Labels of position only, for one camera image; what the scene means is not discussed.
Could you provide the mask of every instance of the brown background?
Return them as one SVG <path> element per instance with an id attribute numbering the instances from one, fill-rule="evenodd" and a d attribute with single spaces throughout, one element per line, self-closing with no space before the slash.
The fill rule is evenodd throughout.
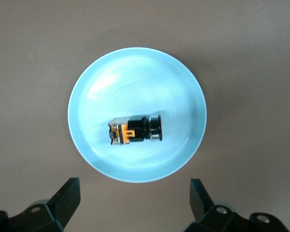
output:
<path id="1" fill-rule="evenodd" d="M 91 168 L 67 124 L 83 70 L 132 46 L 182 61 L 208 107 L 196 155 L 146 184 Z M 290 229 L 290 1 L 0 0 L 0 209 L 13 216 L 74 176 L 82 200 L 67 232 L 183 231 L 190 178 Z"/>

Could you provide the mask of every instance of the light blue plate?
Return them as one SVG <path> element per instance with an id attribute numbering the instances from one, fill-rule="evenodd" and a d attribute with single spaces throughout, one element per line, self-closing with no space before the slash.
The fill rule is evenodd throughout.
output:
<path id="1" fill-rule="evenodd" d="M 160 114 L 163 140 L 111 145 L 115 117 Z M 68 108 L 72 139 L 83 158 L 116 180 L 141 183 L 171 175 L 199 147 L 206 126 L 201 87 L 180 61 L 132 47 L 93 62 L 80 76 Z"/>

